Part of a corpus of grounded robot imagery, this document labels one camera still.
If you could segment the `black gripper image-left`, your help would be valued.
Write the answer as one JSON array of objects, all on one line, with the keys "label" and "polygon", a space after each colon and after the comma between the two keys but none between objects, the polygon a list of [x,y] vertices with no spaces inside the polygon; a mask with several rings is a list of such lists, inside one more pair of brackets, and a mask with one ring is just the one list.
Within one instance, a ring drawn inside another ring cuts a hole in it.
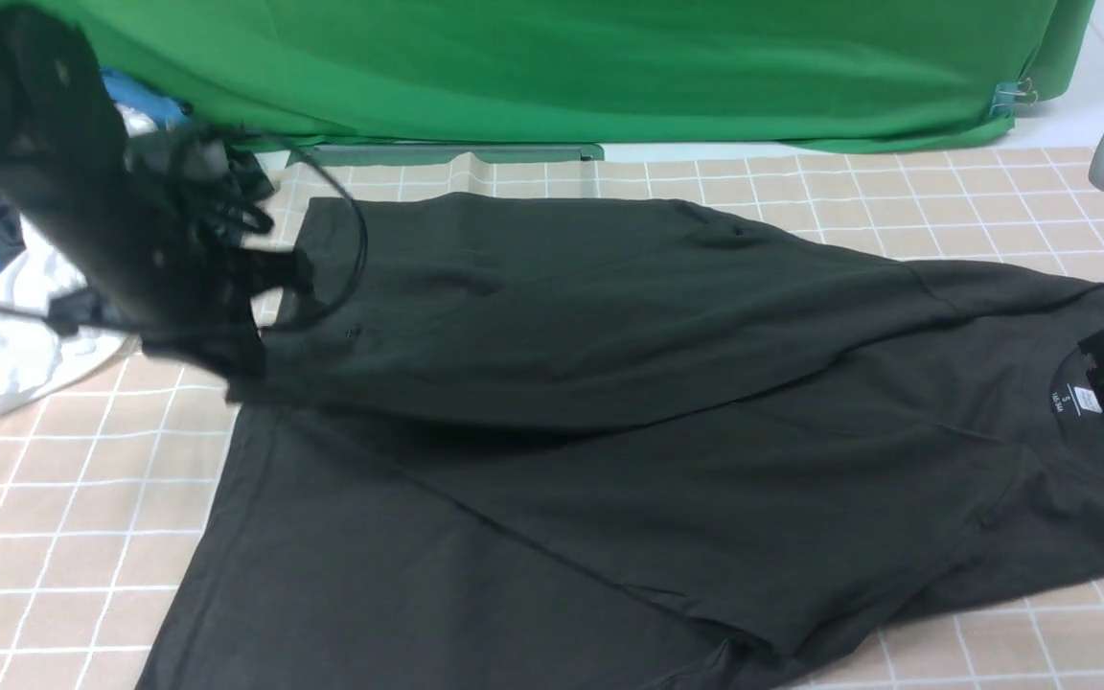
[{"label": "black gripper image-left", "polygon": [[140,184],[100,182],[53,189],[44,197],[44,235],[117,311],[87,309],[62,296],[45,323],[59,335],[78,326],[139,335],[145,353],[201,367],[226,383],[240,403],[242,385],[266,371],[265,344],[246,302],[273,289],[312,294],[314,267],[302,250],[236,248],[236,284],[223,252],[206,247],[173,206]]}]

